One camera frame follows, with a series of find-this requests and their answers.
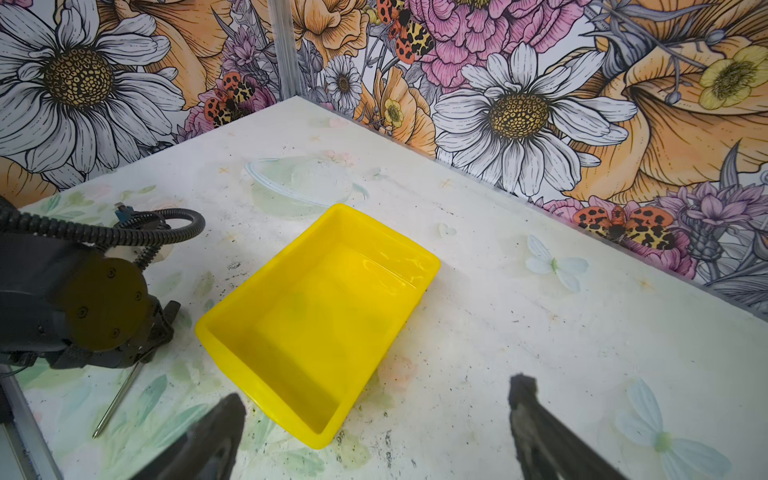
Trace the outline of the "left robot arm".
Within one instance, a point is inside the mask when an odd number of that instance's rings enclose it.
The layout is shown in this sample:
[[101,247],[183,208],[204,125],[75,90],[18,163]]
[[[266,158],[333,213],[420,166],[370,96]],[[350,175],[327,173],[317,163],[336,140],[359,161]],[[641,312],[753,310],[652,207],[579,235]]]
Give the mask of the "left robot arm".
[[161,248],[199,235],[189,209],[119,204],[111,227],[20,212],[1,202],[1,361],[20,370],[128,368],[174,336],[180,305],[148,291],[144,271]]

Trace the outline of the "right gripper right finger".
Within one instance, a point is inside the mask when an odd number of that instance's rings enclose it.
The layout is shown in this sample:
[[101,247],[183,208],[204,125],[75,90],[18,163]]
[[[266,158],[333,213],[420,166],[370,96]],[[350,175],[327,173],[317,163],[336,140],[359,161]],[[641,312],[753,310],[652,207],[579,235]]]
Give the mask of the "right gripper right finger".
[[537,381],[510,378],[510,429],[523,478],[622,479],[624,476],[583,442],[537,398]]

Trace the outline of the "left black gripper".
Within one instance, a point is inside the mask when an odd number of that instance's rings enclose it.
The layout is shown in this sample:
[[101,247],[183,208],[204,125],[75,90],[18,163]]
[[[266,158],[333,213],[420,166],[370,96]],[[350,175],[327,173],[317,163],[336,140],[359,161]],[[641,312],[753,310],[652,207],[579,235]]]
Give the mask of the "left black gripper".
[[77,346],[67,346],[58,352],[44,354],[52,369],[75,369],[97,366],[124,369],[137,363],[150,362],[157,350],[168,344],[174,336],[173,322],[180,310],[180,303],[170,301],[164,308],[157,298],[151,299],[153,309],[138,332],[114,349],[92,352]]

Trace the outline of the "black handled screwdriver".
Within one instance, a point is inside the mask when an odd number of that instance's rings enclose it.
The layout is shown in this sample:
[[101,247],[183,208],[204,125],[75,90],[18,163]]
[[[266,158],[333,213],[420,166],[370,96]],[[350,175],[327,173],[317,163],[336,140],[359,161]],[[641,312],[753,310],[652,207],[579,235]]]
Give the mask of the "black handled screwdriver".
[[117,409],[121,405],[122,401],[124,400],[125,396],[127,395],[128,391],[134,384],[136,378],[143,370],[144,364],[142,362],[137,362],[133,368],[131,369],[129,375],[126,377],[126,379],[123,381],[123,383],[120,385],[117,393],[115,394],[114,398],[112,399],[111,403],[109,404],[108,408],[105,410],[104,414],[100,418],[99,422],[96,425],[95,430],[93,431],[92,438],[96,439],[98,438],[104,430],[107,428],[110,420],[113,418],[114,414],[116,413]]

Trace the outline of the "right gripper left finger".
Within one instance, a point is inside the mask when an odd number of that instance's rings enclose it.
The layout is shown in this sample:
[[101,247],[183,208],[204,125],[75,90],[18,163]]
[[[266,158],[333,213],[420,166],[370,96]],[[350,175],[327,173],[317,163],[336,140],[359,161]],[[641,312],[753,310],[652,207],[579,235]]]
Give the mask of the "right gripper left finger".
[[229,394],[133,479],[229,479],[245,419],[246,409],[240,396]]

